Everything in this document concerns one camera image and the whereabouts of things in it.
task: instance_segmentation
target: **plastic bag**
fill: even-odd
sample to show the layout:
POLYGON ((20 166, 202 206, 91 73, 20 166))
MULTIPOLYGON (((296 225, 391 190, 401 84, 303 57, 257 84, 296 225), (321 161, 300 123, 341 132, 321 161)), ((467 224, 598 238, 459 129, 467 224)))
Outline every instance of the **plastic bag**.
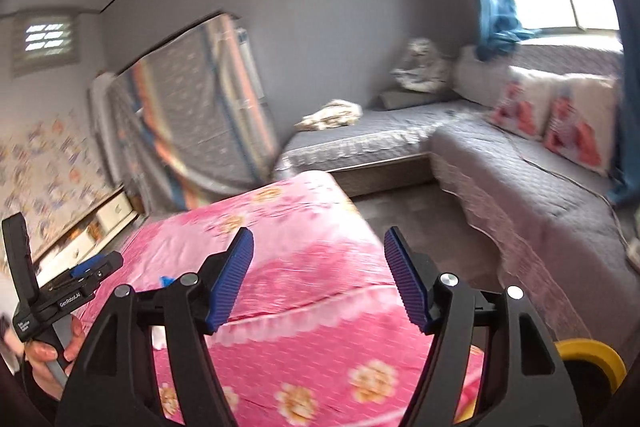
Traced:
POLYGON ((391 71, 404 89, 439 92, 449 87, 452 63, 443 58, 429 39, 412 39, 399 66, 391 71))

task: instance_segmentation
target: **ventilation grille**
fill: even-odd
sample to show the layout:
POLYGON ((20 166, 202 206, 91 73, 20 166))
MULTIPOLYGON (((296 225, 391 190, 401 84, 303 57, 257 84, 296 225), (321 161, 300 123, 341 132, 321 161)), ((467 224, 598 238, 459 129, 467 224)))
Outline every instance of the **ventilation grille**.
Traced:
POLYGON ((15 16, 14 76, 78 61, 76 15, 22 13, 15 16))

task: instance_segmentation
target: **drawer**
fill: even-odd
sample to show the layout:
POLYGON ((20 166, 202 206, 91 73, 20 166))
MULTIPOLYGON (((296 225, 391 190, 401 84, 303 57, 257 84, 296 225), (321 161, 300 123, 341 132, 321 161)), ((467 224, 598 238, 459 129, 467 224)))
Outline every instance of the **drawer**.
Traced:
POLYGON ((36 277, 38 285, 42 286, 67 268, 78 264, 78 261, 87 255, 93 247, 95 247, 95 239, 91 237, 87 230, 84 230, 78 237, 70 241, 65 248, 55 254, 52 259, 43 260, 40 264, 40 273, 36 277))
POLYGON ((113 200, 104 204, 95 215, 104 232, 108 233, 125 217, 129 216, 132 210, 127 195, 122 192, 113 198, 113 200))

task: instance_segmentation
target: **pillow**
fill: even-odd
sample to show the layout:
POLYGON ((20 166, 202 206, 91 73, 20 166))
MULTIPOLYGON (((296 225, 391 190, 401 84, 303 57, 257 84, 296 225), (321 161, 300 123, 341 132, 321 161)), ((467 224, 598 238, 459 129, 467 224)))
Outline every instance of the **pillow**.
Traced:
POLYGON ((511 57, 494 57, 489 62, 476 58, 476 47, 465 46, 453 70, 453 90, 463 98, 494 107, 509 82, 511 57))
POLYGON ((380 100, 386 110, 404 109, 405 107, 415 107, 416 105, 426 105, 435 102, 450 102, 457 100, 460 95, 450 89, 439 92, 418 92, 408 89, 389 89, 380 93, 380 100))
POLYGON ((566 74, 552 105, 546 148, 606 176, 615 147, 617 103, 615 79, 566 74))
POLYGON ((559 74, 510 66, 510 80, 489 116, 494 125, 525 138, 542 140, 559 74))

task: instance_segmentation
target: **metal screw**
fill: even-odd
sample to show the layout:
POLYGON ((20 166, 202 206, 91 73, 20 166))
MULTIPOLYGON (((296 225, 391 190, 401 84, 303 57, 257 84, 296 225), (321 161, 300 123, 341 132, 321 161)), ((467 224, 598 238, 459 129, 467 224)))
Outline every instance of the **metal screw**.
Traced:
POLYGON ((519 300, 524 297, 524 291, 522 291, 522 289, 518 288, 517 286, 509 286, 507 288, 507 295, 512 299, 519 300))
POLYGON ((458 278, 452 273, 443 273, 440 276, 440 282, 445 286, 455 286, 458 284, 458 278))
POLYGON ((121 284, 120 286, 116 286, 116 289, 114 289, 113 291, 113 294, 119 298, 126 297, 127 295, 129 295, 129 293, 131 293, 131 286, 129 286, 128 284, 121 284))
POLYGON ((182 286, 193 286, 196 282, 198 282, 198 275, 195 273, 186 273, 180 277, 182 286))

